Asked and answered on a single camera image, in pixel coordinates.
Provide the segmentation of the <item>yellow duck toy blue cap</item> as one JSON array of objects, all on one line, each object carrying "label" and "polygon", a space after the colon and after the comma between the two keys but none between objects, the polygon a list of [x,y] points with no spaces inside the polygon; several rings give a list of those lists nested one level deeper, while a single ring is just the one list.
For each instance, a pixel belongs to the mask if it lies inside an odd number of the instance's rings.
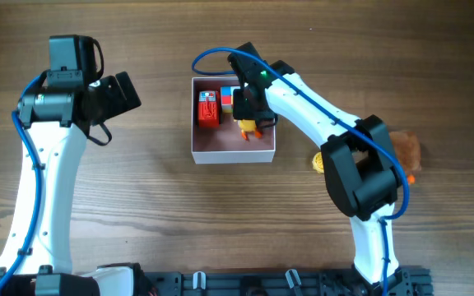
[{"label": "yellow duck toy blue cap", "polygon": [[240,129],[240,134],[245,141],[249,141],[249,133],[253,133],[254,136],[258,139],[263,137],[262,131],[259,129],[254,120],[237,120],[237,124]]}]

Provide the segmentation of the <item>multicolour puzzle cube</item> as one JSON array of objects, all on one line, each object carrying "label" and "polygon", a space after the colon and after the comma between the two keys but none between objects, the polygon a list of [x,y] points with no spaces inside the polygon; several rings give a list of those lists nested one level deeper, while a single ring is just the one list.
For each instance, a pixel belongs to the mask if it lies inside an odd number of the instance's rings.
[{"label": "multicolour puzzle cube", "polygon": [[238,89],[239,89],[239,86],[222,86],[221,87],[221,90],[220,90],[221,107],[224,113],[233,113],[234,91]]}]

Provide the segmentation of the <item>red toy fire truck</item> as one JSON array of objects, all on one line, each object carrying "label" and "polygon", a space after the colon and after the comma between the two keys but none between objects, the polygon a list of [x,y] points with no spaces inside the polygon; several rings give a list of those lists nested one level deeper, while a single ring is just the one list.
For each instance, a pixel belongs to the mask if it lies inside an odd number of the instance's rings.
[{"label": "red toy fire truck", "polygon": [[220,125],[220,95],[215,90],[199,92],[197,102],[197,121],[202,128],[216,128]]}]

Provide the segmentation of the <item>white cardboard box pink interior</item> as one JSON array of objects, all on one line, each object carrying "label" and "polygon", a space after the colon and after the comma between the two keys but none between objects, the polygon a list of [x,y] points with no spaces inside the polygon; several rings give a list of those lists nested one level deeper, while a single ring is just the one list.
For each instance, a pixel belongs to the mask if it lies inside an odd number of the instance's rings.
[{"label": "white cardboard box pink interior", "polygon": [[191,152],[196,164],[270,163],[276,152],[276,129],[269,127],[258,139],[240,135],[237,122],[230,113],[223,113],[219,127],[198,126],[199,93],[220,90],[222,86],[238,86],[235,76],[198,76],[191,81]]}]

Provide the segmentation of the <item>yellow round waffle toy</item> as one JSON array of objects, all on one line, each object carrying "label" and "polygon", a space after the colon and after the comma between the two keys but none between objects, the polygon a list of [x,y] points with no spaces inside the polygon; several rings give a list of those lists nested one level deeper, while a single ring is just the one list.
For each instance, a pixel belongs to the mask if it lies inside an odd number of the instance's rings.
[{"label": "yellow round waffle toy", "polygon": [[312,166],[316,172],[324,173],[323,158],[320,152],[316,153],[314,157],[312,158]]}]

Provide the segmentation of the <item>brown plush toy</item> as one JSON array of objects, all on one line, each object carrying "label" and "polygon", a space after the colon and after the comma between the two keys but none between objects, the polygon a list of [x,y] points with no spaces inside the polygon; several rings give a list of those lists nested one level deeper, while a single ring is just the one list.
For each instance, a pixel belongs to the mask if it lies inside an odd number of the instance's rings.
[{"label": "brown plush toy", "polygon": [[414,132],[389,133],[397,159],[409,185],[416,182],[415,174],[421,171],[421,144]]}]

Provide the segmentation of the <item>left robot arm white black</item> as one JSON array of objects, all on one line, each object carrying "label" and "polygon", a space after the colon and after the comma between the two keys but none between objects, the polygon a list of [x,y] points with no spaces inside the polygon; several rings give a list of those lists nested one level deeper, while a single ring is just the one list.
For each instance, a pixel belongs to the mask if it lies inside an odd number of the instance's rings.
[{"label": "left robot arm white black", "polygon": [[49,64],[12,113],[23,152],[12,226],[0,256],[0,295],[146,294],[151,284],[139,265],[105,265],[75,275],[70,251],[74,187],[90,130],[141,101],[126,72],[104,74],[100,44],[89,36],[51,37]]}]

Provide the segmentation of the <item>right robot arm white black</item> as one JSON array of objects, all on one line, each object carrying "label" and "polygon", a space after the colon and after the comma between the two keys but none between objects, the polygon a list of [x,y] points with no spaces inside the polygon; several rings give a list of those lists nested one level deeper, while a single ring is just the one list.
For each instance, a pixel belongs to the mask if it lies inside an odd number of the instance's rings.
[{"label": "right robot arm white black", "polygon": [[262,60],[251,43],[230,49],[228,62],[239,81],[235,119],[270,127],[285,118],[320,148],[328,195],[351,221],[354,267],[366,284],[387,294],[399,267],[392,222],[410,199],[387,126],[374,115],[361,119],[335,107],[287,63]]}]

